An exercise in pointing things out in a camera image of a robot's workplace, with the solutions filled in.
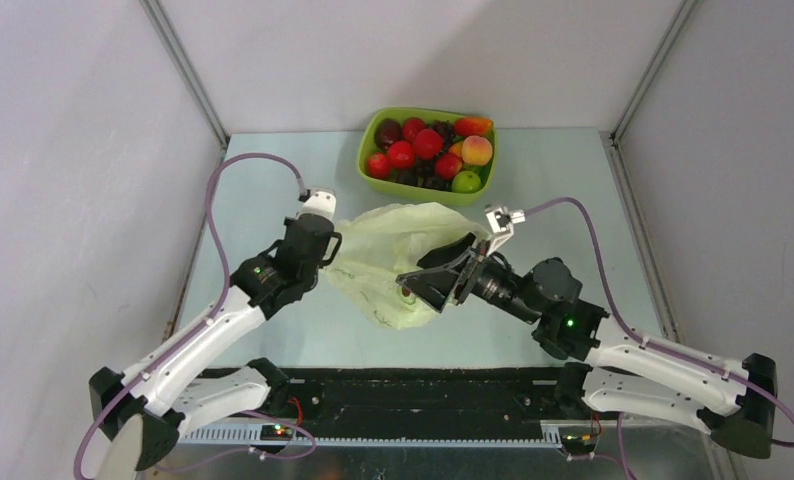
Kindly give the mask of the pale green plastic bag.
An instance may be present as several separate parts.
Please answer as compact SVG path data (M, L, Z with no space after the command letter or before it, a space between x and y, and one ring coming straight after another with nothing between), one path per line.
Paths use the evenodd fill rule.
M371 323L403 330L426 325L438 313L396 283L417 269L429 251L469 233L480 239L487 228L439 203L391 204L369 210L336 226L342 245L324 269L330 284L356 305Z

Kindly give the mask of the fake green apple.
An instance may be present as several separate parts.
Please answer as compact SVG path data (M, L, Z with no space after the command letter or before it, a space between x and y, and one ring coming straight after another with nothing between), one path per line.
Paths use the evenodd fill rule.
M465 195L477 193L482 187L483 181L481 176L470 170L459 172L450 183L450 189L453 193Z

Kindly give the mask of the red fake apple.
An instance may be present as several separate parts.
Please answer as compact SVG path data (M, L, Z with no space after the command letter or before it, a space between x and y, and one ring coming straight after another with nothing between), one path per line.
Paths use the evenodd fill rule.
M430 128L422 130L412 143L415 155L421 160L431 160L442 151L442 138Z

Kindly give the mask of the dark purple fake plum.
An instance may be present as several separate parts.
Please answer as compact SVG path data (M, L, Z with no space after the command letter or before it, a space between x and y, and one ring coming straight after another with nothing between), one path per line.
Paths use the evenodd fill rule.
M422 187L436 191L448 191L449 182L438 175L431 175L423 180Z

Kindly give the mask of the fake peach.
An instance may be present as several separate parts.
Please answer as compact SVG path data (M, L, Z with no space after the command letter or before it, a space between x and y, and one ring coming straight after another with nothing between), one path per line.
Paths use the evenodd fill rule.
M471 166L485 166L494 155L492 143L485 137L472 135L462 142L461 158Z

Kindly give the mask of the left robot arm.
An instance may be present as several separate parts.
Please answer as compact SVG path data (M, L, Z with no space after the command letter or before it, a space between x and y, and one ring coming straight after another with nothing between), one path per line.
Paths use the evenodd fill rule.
M228 273L218 302L121 373L89 380L92 433L111 442L101 479L131 479L163 460L180 439L230 415L277 416L289 403L288 377L265 358L232 373L203 371L228 347L312 290L341 245L332 217L299 213L267 250Z

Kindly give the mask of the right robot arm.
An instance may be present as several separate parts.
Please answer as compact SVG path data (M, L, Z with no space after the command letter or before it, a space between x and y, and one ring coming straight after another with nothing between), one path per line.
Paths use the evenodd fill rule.
M771 455L777 390L773 359L722 358L661 338L634 337L598 305L559 258L516 274L488 242L469 233L431 250L397 284L437 312L469 296L534 326L533 339L564 365L554 402L569 418L624 412L685 425L728 451Z

